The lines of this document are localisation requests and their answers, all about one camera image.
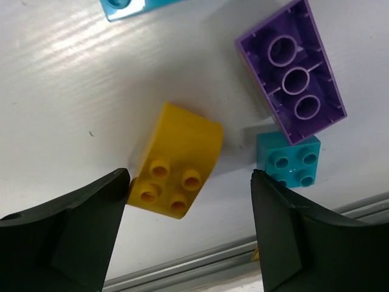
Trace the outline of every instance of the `light blue block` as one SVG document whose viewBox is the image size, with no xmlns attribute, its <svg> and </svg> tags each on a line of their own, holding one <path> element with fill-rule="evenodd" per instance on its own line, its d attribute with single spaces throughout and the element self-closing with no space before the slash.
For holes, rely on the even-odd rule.
<svg viewBox="0 0 389 292">
<path fill-rule="evenodd" d="M 100 0 L 109 21 L 134 16 L 183 0 Z"/>
<path fill-rule="evenodd" d="M 315 137 L 290 146 L 281 132 L 256 137 L 256 167 L 288 188 L 315 183 L 320 141 Z"/>
</svg>

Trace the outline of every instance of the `purple block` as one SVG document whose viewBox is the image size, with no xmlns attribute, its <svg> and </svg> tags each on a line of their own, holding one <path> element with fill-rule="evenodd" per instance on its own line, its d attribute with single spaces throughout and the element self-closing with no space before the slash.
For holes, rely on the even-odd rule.
<svg viewBox="0 0 389 292">
<path fill-rule="evenodd" d="M 308 0 L 292 1 L 237 45 L 291 145 L 347 116 Z"/>
</svg>

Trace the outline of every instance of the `purple tube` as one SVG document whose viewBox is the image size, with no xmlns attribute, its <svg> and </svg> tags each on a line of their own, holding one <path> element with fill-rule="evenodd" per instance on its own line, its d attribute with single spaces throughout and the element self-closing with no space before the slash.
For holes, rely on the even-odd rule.
<svg viewBox="0 0 389 292">
<path fill-rule="evenodd" d="M 285 67 L 296 58 L 298 46 L 292 36 L 272 32 L 261 47 L 266 50 L 262 55 L 265 55 L 273 66 Z"/>
<path fill-rule="evenodd" d="M 296 96 L 307 89 L 311 79 L 307 69 L 299 66 L 288 66 L 279 69 L 274 77 L 283 91 L 291 96 Z"/>
<path fill-rule="evenodd" d="M 312 119 L 320 111 L 320 99 L 313 94 L 285 96 L 283 105 L 300 120 Z"/>
</svg>

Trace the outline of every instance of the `building block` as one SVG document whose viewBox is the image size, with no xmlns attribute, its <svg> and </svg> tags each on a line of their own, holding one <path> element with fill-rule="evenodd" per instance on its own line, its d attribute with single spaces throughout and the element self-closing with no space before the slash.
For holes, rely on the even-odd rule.
<svg viewBox="0 0 389 292">
<path fill-rule="evenodd" d="M 315 183 L 320 141 L 312 136 L 290 146 L 279 131 L 256 137 L 257 169 L 264 170 L 288 188 Z"/>
<path fill-rule="evenodd" d="M 347 116 L 308 0 L 295 0 L 237 41 L 291 145 Z"/>
<path fill-rule="evenodd" d="M 100 0 L 108 21 L 138 15 L 183 0 Z"/>
<path fill-rule="evenodd" d="M 136 169 L 127 204 L 181 219 L 221 151 L 221 124 L 166 103 Z"/>
</svg>

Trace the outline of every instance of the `yellow toy brick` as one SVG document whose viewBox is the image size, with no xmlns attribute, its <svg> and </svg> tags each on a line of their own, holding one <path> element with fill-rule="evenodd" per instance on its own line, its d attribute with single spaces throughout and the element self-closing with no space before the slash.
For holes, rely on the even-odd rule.
<svg viewBox="0 0 389 292">
<path fill-rule="evenodd" d="M 219 123 L 166 103 L 139 161 L 127 204 L 181 219 L 221 151 Z"/>
</svg>

